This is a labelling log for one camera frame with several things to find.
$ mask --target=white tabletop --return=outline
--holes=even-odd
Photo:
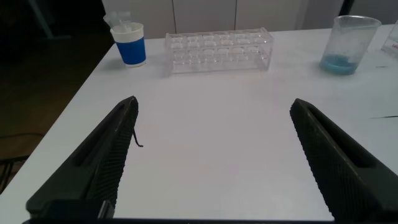
[[[398,173],[398,63],[382,26],[356,73],[317,66],[330,33],[273,32],[267,73],[164,76],[163,39],[126,69],[116,46],[80,88],[0,195],[2,223],[29,219],[25,203],[122,99],[139,102],[115,217],[331,220],[289,116],[307,100]]]

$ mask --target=dark floor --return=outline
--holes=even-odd
[[[44,41],[21,61],[0,65],[0,136],[46,134],[112,44],[109,34]],[[41,139],[1,138],[0,160],[29,155]]]

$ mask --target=paper cup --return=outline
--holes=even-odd
[[[111,29],[113,39],[126,66],[141,66],[146,61],[144,25],[132,22],[127,24],[126,27],[127,29],[121,26],[113,27]]]

